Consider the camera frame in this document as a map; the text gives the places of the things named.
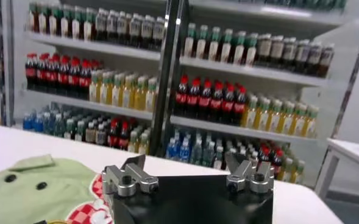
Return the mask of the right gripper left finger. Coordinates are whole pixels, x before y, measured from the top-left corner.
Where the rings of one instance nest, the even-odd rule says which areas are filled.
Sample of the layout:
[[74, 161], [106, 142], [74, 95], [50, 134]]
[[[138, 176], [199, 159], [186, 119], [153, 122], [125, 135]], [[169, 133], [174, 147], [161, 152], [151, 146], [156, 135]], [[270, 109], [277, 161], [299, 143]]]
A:
[[143, 168], [146, 155], [127, 158], [125, 163], [106, 166], [102, 171], [102, 190], [105, 196], [117, 194], [120, 197], [135, 195], [137, 186], [142, 193], [154, 194], [158, 191], [158, 178], [146, 173]]

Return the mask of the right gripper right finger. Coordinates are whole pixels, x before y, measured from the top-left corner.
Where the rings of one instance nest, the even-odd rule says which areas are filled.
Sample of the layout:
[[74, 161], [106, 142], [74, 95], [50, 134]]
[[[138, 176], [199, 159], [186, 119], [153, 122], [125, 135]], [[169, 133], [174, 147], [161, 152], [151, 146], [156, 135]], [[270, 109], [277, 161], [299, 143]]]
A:
[[270, 162], [242, 160], [238, 162], [232, 152], [226, 153], [226, 164], [230, 174], [226, 176], [226, 186], [236, 194], [249, 189], [255, 194], [267, 194], [274, 190], [274, 167]]

